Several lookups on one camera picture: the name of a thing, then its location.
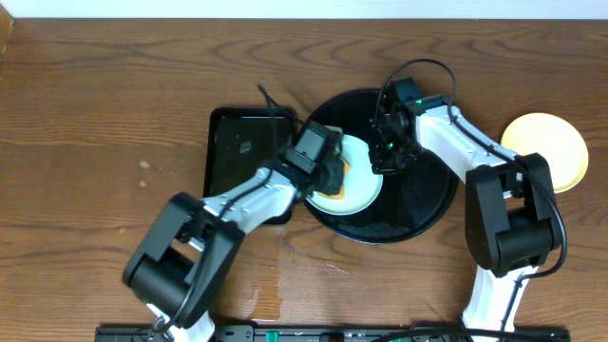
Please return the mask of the orange green sponge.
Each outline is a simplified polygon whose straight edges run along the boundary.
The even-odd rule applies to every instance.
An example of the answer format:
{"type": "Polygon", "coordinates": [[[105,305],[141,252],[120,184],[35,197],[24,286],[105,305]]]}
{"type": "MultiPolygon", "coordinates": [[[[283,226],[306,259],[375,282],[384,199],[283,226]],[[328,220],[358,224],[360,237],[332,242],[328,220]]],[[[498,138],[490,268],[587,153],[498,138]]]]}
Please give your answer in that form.
{"type": "Polygon", "coordinates": [[[344,159],[333,161],[323,169],[324,183],[317,193],[325,199],[341,200],[345,197],[346,179],[352,170],[344,159]]]}

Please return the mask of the stained light blue plate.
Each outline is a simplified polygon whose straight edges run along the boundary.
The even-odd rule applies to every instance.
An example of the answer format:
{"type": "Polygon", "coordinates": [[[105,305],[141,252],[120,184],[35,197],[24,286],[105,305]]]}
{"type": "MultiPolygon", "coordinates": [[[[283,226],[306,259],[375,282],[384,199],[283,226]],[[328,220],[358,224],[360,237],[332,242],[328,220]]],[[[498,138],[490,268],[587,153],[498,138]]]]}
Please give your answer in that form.
{"type": "Polygon", "coordinates": [[[351,172],[346,179],[345,197],[325,199],[313,192],[307,202],[322,213],[335,216],[355,214],[369,207],[378,197],[383,183],[383,177],[371,170],[369,152],[366,142],[344,135],[341,158],[351,165],[351,172]]]}

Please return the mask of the yellow plate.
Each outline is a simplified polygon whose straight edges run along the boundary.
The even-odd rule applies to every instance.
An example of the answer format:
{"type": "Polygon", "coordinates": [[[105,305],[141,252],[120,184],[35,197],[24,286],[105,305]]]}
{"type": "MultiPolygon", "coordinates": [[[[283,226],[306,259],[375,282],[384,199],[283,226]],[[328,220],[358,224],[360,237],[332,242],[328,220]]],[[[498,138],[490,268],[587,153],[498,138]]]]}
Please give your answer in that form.
{"type": "Polygon", "coordinates": [[[587,145],[566,120],[548,113],[529,113],[510,123],[501,145],[520,155],[539,153],[548,162],[555,193],[576,186],[589,164],[587,145]]]}

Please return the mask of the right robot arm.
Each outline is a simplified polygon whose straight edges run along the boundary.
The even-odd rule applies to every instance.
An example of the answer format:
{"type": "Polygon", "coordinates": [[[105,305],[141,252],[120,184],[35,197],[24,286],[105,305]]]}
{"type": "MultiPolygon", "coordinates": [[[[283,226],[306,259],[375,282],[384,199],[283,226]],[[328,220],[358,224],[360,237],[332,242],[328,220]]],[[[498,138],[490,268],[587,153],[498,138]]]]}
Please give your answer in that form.
{"type": "Polygon", "coordinates": [[[444,101],[379,105],[372,126],[371,160],[381,172],[403,170],[426,152],[464,183],[465,239],[478,269],[462,321],[513,332],[526,285],[554,274],[567,255],[547,160],[497,144],[444,101]]]}

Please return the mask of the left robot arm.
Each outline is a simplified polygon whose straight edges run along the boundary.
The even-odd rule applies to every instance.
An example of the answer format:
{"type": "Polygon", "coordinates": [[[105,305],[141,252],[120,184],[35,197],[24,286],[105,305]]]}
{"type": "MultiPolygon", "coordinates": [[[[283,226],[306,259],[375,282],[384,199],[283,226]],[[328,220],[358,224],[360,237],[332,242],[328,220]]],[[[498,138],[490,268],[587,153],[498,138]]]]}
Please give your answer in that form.
{"type": "Polygon", "coordinates": [[[270,161],[224,194],[175,195],[123,271],[123,283],[157,316],[149,337],[209,340],[215,327],[208,311],[245,237],[313,191],[339,194],[347,168],[334,157],[303,175],[287,163],[270,161]]]}

